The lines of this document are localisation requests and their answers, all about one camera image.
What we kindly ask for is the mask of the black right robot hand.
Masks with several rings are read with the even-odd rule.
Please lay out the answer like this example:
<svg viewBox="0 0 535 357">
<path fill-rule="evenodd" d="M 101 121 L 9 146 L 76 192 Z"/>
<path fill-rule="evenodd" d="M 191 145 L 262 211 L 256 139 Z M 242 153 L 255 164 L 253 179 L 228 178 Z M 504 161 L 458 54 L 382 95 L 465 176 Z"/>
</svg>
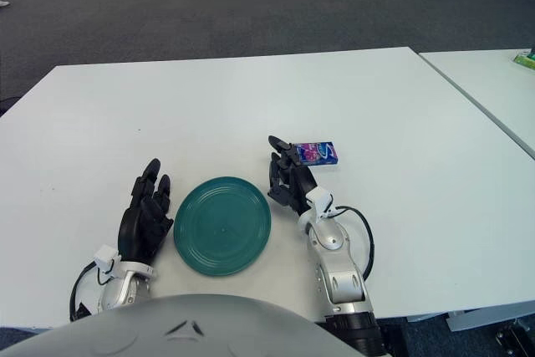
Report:
<svg viewBox="0 0 535 357">
<path fill-rule="evenodd" d="M 268 195 L 301 216 L 310 209 L 306 195 L 317 186 L 317 182 L 311 170 L 300 161 L 295 145 L 274 135 L 268 137 L 268 142 L 275 150 L 269 166 Z"/>
</svg>

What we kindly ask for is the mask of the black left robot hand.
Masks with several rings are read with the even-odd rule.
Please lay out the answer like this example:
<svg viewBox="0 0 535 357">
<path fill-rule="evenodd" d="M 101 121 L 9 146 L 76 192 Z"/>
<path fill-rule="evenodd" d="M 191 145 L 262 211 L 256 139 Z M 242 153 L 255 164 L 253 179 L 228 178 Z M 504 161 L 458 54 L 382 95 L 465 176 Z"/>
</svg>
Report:
<svg viewBox="0 0 535 357">
<path fill-rule="evenodd" d="M 123 261 L 151 265 L 161 249 L 173 220 L 167 216 L 171 200 L 171 179 L 163 175 L 154 158 L 135 179 L 129 207 L 125 210 L 118 233 L 118 250 Z"/>
</svg>

